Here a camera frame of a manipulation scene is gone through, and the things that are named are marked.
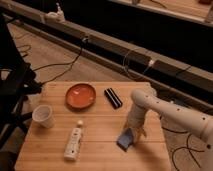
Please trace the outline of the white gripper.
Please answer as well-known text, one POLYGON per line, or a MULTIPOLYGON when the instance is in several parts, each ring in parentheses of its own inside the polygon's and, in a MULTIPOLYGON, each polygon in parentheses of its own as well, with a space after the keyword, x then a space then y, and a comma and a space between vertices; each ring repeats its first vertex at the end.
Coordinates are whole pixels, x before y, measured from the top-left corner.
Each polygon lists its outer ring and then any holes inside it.
POLYGON ((126 125, 123 127, 123 133, 132 132, 134 144, 138 143, 140 140, 141 132, 136 129, 144 128, 147 112, 148 110, 146 108, 133 104, 128 113, 126 125))

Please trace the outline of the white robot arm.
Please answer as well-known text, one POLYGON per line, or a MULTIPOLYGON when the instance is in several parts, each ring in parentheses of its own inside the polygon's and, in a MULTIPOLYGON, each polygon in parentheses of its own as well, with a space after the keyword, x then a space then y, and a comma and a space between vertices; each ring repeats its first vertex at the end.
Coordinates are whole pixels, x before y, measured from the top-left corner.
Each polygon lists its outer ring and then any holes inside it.
POLYGON ((208 149, 213 146, 213 116, 161 100, 155 94, 142 89, 134 89, 131 92, 131 99, 132 107, 127 115, 124 127, 124 143, 122 144, 124 150, 138 141, 143 132, 146 114, 149 110, 168 117, 179 124, 204 141, 208 149))

